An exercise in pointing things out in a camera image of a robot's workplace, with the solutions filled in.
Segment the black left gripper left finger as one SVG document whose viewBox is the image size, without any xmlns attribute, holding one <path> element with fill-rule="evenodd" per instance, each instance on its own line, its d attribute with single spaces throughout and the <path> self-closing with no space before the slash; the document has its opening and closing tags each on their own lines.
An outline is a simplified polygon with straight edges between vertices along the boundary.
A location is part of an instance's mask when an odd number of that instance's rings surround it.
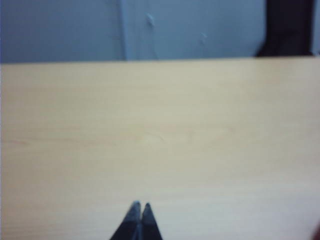
<svg viewBox="0 0 320 240">
<path fill-rule="evenodd" d="M 141 204 L 133 201 L 110 240 L 141 240 Z"/>
</svg>

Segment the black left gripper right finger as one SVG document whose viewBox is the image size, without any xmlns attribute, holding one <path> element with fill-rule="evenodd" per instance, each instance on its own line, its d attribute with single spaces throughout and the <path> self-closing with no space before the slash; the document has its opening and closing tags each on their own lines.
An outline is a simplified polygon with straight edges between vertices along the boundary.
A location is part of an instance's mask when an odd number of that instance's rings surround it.
<svg viewBox="0 0 320 240">
<path fill-rule="evenodd" d="M 141 217 L 143 240 L 163 240 L 151 204 L 147 202 Z"/>
</svg>

